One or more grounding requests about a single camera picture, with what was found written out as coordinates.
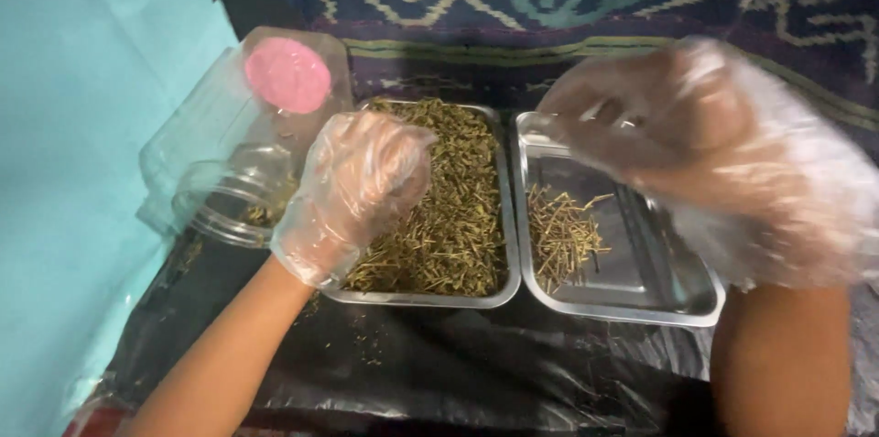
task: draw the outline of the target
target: gloved hand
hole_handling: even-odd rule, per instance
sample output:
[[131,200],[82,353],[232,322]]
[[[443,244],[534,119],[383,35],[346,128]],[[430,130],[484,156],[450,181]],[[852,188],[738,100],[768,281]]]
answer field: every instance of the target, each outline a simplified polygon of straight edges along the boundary
[[654,197],[734,283],[819,286],[879,268],[879,175],[774,76],[710,39],[587,60],[541,101],[543,131]]
[[429,130],[389,114],[330,118],[309,150],[271,251],[306,284],[341,283],[370,241],[427,192],[434,141]]

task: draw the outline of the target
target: clear plastic container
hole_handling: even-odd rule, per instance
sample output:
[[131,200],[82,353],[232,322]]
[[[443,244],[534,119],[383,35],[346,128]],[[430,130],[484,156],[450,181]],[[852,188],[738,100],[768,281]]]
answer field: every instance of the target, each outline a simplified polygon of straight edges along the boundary
[[192,225],[264,248],[317,133],[351,110],[340,41],[258,27],[214,62],[141,150],[148,197],[138,215],[163,235]]

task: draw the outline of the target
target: hand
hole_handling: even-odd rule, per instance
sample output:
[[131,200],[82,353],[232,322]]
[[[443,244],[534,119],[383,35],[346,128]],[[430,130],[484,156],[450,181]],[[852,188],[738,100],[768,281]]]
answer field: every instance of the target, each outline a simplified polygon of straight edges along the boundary
[[333,116],[309,150],[271,250],[307,284],[340,284],[370,241],[427,192],[434,141],[389,114]]
[[538,110],[556,115],[548,136],[657,198],[687,242],[740,284],[830,285],[864,272],[858,259],[877,240],[875,168],[805,100],[719,42],[584,61]]

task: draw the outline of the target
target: forearm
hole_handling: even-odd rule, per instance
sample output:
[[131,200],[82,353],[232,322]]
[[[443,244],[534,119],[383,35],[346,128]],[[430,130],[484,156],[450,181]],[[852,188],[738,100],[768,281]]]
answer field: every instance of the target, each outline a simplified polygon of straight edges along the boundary
[[837,437],[850,391],[847,289],[732,289],[711,386],[731,437]]
[[128,435],[219,437],[234,432],[313,291],[271,256],[150,395]]

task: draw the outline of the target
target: metal tray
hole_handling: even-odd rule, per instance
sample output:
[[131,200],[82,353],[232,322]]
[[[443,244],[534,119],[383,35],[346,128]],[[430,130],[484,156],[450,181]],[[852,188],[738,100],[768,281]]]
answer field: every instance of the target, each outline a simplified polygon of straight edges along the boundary
[[[398,104],[417,104],[412,101],[399,101],[388,99],[389,102]],[[481,105],[457,104],[466,109],[479,113],[485,122],[491,127],[495,139],[498,140],[498,150],[495,153],[495,162],[498,165],[498,185],[500,190],[500,214],[501,231],[506,241],[506,263],[509,268],[506,283],[496,294],[484,298],[470,298],[467,296],[444,296],[444,295],[410,295],[400,293],[359,293],[341,289],[324,291],[324,294],[336,301],[343,303],[367,303],[379,305],[397,305],[413,307],[447,307],[447,308],[496,308],[510,299],[519,290],[521,283],[521,267],[519,265],[519,242],[516,236],[515,218],[512,211],[512,198],[510,192],[510,175],[506,164],[504,151],[504,129],[500,124],[497,111]],[[362,103],[358,109],[369,107],[369,101]]]
[[[717,274],[687,249],[668,214],[631,189],[571,158],[570,150],[536,134],[540,116],[512,120],[511,144],[522,276],[531,293],[556,311],[608,320],[708,327],[726,299]],[[548,295],[534,276],[526,192],[533,184],[581,203],[611,193],[592,215],[611,251],[593,256]]]

